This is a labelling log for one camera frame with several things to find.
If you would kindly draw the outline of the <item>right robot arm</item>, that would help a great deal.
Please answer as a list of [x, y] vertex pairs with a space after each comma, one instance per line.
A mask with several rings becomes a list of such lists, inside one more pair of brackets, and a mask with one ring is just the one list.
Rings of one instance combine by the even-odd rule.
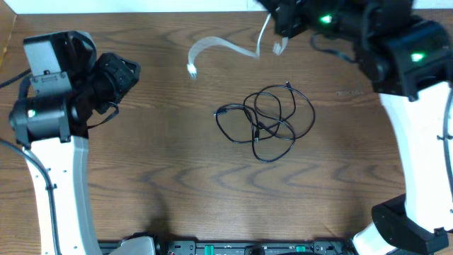
[[372, 208], [353, 254], [434, 254], [452, 231], [452, 41], [411, 1], [264, 1], [275, 32], [352, 43], [396, 136], [406, 191]]

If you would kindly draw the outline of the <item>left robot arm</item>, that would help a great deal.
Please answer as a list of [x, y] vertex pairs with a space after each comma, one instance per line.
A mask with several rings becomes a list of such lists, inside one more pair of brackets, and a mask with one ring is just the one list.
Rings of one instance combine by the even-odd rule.
[[30, 172], [42, 254], [155, 254], [154, 239], [134, 234], [98, 240], [91, 212], [87, 162], [89, 118], [113, 119], [139, 81], [140, 67], [117, 54], [98, 54], [92, 37], [67, 30], [23, 41], [29, 69], [17, 76], [8, 120], [13, 150]]

